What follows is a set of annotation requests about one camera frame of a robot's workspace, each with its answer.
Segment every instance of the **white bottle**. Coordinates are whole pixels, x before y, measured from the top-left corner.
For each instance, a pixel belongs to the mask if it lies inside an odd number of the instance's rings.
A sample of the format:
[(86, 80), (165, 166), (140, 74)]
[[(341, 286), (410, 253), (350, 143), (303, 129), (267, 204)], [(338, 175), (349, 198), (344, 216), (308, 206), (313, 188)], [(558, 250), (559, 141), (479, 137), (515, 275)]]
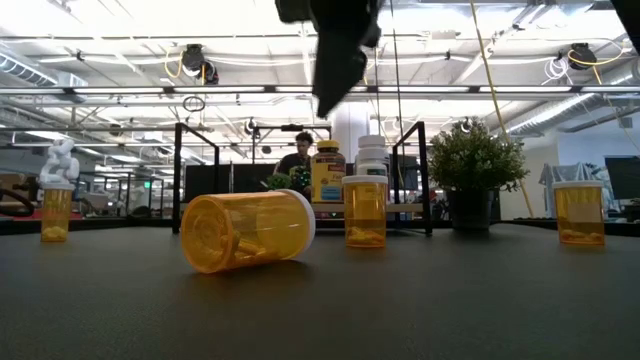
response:
[(389, 154), (385, 149), (367, 148), (358, 152), (357, 175), (379, 175), (388, 177)]
[[(361, 136), (360, 138), (358, 138), (358, 147), (360, 148), (360, 151), (364, 150), (364, 149), (382, 149), (385, 151), (385, 156), (384, 159), (382, 160), (383, 164), (386, 165), (387, 167), (387, 173), (389, 172), (389, 153), (387, 153), (386, 151), (386, 144), (385, 144), (385, 139), (382, 136), (378, 136), (378, 135), (367, 135), (367, 136)], [(367, 175), (367, 174), (360, 174), (358, 173), (358, 166), (360, 165), (360, 155), (358, 152), (358, 155), (356, 155), (356, 162), (355, 162), (355, 173), (357, 175)]]

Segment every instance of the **potted plant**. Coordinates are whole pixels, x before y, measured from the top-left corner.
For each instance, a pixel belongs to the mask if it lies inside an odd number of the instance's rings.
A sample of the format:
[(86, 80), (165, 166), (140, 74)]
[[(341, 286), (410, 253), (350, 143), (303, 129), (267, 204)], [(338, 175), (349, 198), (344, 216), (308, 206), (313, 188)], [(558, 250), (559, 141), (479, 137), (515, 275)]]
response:
[(457, 230), (488, 230), (493, 191), (518, 190), (524, 169), (522, 143), (489, 135), (477, 120), (458, 122), (432, 140), (429, 175), (449, 200)]

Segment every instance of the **green plant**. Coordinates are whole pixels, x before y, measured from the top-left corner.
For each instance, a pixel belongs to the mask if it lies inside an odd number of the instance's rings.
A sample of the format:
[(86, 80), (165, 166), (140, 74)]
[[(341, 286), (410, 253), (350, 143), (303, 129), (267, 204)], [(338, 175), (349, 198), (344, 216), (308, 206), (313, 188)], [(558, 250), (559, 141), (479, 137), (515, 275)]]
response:
[(288, 189), (292, 183), (291, 177), (285, 174), (273, 174), (267, 178), (269, 190)]
[(446, 190), (518, 190), (524, 169), (523, 144), (489, 135), (478, 121), (458, 122), (431, 144), (429, 175)]

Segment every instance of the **bottle lid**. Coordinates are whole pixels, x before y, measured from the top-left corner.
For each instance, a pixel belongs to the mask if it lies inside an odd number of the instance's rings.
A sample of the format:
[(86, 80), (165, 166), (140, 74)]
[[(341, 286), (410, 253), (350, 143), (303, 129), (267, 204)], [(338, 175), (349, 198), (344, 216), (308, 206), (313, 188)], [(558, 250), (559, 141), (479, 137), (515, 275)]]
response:
[(311, 204), (309, 204), (309, 201), (307, 201), (307, 199), (305, 199), (305, 197), (302, 196), (299, 192), (288, 190), (288, 189), (280, 189), (276, 191), (289, 194), (295, 197), (296, 199), (298, 199), (300, 204), (304, 207), (305, 211), (307, 212), (307, 218), (309, 219), (309, 232), (307, 234), (307, 241), (305, 242), (305, 245), (300, 250), (300, 252), (298, 252), (294, 256), (300, 255), (303, 252), (307, 251), (307, 249), (309, 248), (309, 246), (311, 246), (311, 243), (313, 242), (313, 238), (316, 236), (316, 213), (313, 211), (313, 208), (311, 207)]
[(353, 175), (342, 178), (342, 185), (345, 184), (388, 184), (389, 179), (380, 175)]
[(327, 148), (340, 148), (340, 143), (335, 140), (320, 140), (318, 141), (318, 149), (327, 149)]
[(386, 144), (384, 142), (384, 136), (379, 136), (379, 135), (367, 135), (367, 136), (361, 136), (358, 138), (358, 146), (360, 148), (366, 148), (366, 147), (386, 147)]
[(389, 158), (387, 150), (380, 148), (366, 148), (358, 151), (358, 160), (384, 160)]
[(567, 189), (576, 187), (603, 187), (602, 181), (561, 181), (553, 184), (554, 189)]
[(43, 183), (41, 185), (42, 190), (75, 190), (76, 186), (73, 184), (65, 183)]

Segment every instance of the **black shirt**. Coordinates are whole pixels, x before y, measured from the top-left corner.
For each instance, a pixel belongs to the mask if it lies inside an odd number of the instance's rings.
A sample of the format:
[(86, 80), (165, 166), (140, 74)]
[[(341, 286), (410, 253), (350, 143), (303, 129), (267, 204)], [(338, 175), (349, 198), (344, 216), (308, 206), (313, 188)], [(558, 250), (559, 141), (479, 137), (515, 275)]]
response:
[(311, 157), (302, 157), (298, 154), (289, 154), (280, 160), (278, 172), (281, 174), (293, 176), (293, 172), (297, 167), (304, 167), (311, 170)]

